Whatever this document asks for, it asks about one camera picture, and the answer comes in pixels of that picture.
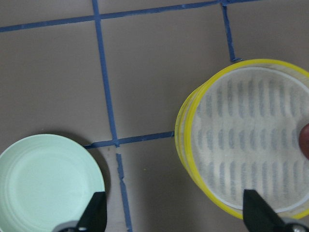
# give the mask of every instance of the light green plate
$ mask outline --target light green plate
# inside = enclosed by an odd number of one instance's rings
[[[0,156],[0,231],[52,232],[75,226],[101,171],[78,143],[58,135],[24,138]]]

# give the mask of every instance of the yellow rim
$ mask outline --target yellow rim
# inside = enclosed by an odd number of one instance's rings
[[[230,65],[226,67],[225,69],[219,71],[217,74],[215,74],[213,77],[211,77],[201,88],[199,89],[196,98],[191,104],[191,107],[187,113],[186,117],[186,122],[184,126],[184,147],[185,147],[185,153],[186,157],[188,160],[188,165],[189,168],[194,176],[195,182],[198,184],[198,186],[203,190],[203,192],[220,208],[222,208],[224,211],[228,212],[229,214],[242,219],[242,211],[241,210],[236,210],[234,208],[231,208],[227,206],[226,204],[222,203],[207,187],[207,185],[204,183],[201,175],[199,174],[197,170],[197,166],[195,164],[194,158],[193,158],[193,153],[192,153],[192,145],[191,145],[191,129],[192,129],[192,123],[194,119],[194,115],[196,113],[197,107],[202,99],[202,97],[205,95],[207,90],[223,75],[227,74],[228,72],[242,68],[245,66],[253,66],[257,64],[276,64],[276,65],[281,65],[283,67],[290,68],[294,71],[297,71],[307,78],[309,78],[309,73],[305,70],[303,70],[300,67],[297,67],[293,64],[280,61],[280,60],[273,60],[273,59],[252,59],[252,60],[247,60],[247,61],[242,61],[233,65]],[[302,218],[306,215],[309,214],[309,209],[304,210],[301,213],[295,214],[293,217],[294,218]]]

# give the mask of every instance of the red object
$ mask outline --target red object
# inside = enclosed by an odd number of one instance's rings
[[[309,159],[309,123],[300,131],[298,142],[301,151]]]

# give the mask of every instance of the gray surface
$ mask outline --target gray surface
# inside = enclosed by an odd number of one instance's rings
[[[111,13],[190,2],[100,0],[99,8]],[[93,14],[91,1],[0,5],[0,27]],[[309,70],[308,7],[306,0],[229,5],[236,55],[282,59]],[[230,64],[219,5],[101,24],[120,138],[172,131],[189,93]],[[82,145],[110,140],[94,22],[0,33],[0,106],[0,152],[38,133]],[[90,152],[109,191],[106,231],[125,232],[115,148]],[[189,178],[173,139],[122,145],[117,152],[134,232],[246,231]]]
[[[174,130],[191,91],[229,65],[219,5],[103,21],[119,138]]]

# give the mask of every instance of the blue grid line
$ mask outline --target blue grid line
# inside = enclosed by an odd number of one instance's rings
[[[235,57],[235,51],[234,51],[234,45],[233,45],[233,39],[232,39],[232,33],[230,28],[230,22],[227,17],[227,6],[222,4],[222,13],[223,13],[223,20],[225,25],[225,33],[226,33],[226,39],[227,39],[227,46],[228,51],[230,54],[230,60],[231,62],[236,62],[239,60],[242,60],[241,58]]]
[[[102,29],[101,29],[101,19],[100,19],[100,14],[98,11],[98,1],[92,0],[92,5],[93,5],[93,11],[95,13],[98,50],[99,50],[99,56],[100,56],[102,78],[103,78],[103,83],[104,83],[104,92],[105,92],[108,119],[109,119],[110,129],[112,133],[112,141],[114,142],[114,145],[118,147],[119,143],[118,143],[115,119],[114,119],[114,114],[113,114],[113,109],[112,109],[112,97],[111,97],[110,85],[108,81],[106,58],[105,58],[105,53],[104,53],[103,36],[102,36]]]
[[[94,16],[90,15],[90,16],[75,17],[75,18],[56,19],[56,20],[37,22],[37,23],[26,23],[26,24],[19,24],[19,25],[7,26],[7,27],[0,27],[0,32],[40,28],[40,27],[62,25],[62,24],[68,24],[68,23],[80,23],[80,22],[93,21],[94,19],[95,19]]]
[[[122,202],[123,202],[124,212],[125,212],[126,228],[128,232],[133,232],[131,216],[130,216],[130,209],[129,209],[129,201],[128,201],[127,193],[126,193],[126,184],[124,182],[125,173],[124,173],[124,169],[122,165],[121,155],[116,154],[116,159],[118,162],[118,174],[119,174],[119,180],[120,180],[120,190],[121,190]]]
[[[136,142],[142,142],[142,141],[147,141],[147,140],[164,139],[164,138],[171,138],[171,137],[174,137],[173,131],[118,139],[118,142],[119,144],[129,144],[129,143],[136,143]],[[86,145],[84,146],[84,148],[92,149],[92,148],[112,146],[112,145],[114,145],[114,142],[112,140],[107,140],[107,141],[95,142],[95,143],[92,143],[91,145]]]
[[[157,7],[157,8],[150,8],[150,9],[144,9],[144,10],[134,10],[134,11],[126,11],[126,12],[118,12],[118,13],[100,14],[100,18],[101,19],[108,19],[108,18],[125,17],[125,16],[131,16],[131,15],[154,14],[154,13],[161,13],[161,12],[166,12],[166,11],[176,11],[176,10],[201,8],[201,7],[215,5],[215,4],[218,4],[218,3],[221,3],[223,6],[227,6],[227,5],[233,4],[233,3],[241,3],[241,2],[249,2],[249,1],[260,1],[260,0],[204,1],[204,2],[198,2],[198,3],[189,3],[189,4]],[[80,22],[94,21],[95,17],[96,17],[96,15],[89,15],[89,16],[81,16],[81,17],[74,17],[74,18],[56,19],[56,20],[49,20],[49,21],[43,21],[43,22],[35,22],[35,23],[26,23],[26,24],[5,26],[5,27],[0,27],[0,32],[22,30],[22,29],[31,29],[31,28],[40,28],[40,27],[47,27],[47,26],[54,26],[54,25],[61,25],[61,24],[68,24],[68,23],[80,23]]]

